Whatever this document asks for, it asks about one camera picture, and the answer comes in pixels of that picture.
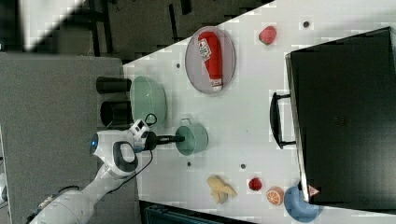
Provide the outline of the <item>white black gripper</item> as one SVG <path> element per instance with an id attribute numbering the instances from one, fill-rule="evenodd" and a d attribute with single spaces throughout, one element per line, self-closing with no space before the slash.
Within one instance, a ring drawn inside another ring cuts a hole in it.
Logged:
<path id="1" fill-rule="evenodd" d="M 129 129 L 133 136 L 133 149 L 135 153 L 153 150 L 157 146 L 157 135 L 152 132 L 145 121 L 137 119 Z M 158 137 L 159 145 L 184 142 L 181 135 L 161 135 Z"/>

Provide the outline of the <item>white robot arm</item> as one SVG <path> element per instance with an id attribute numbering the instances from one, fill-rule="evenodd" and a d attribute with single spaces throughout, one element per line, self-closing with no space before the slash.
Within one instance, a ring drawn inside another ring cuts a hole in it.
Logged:
<path id="1" fill-rule="evenodd" d="M 26 224 L 87 224 L 95 205 L 109 192 L 136 177 L 137 154 L 158 145 L 183 142 L 182 135 L 157 135 L 138 119 L 127 130 L 106 130 L 91 140 L 91 154 L 103 164 L 84 189 L 62 189 L 37 207 Z"/>

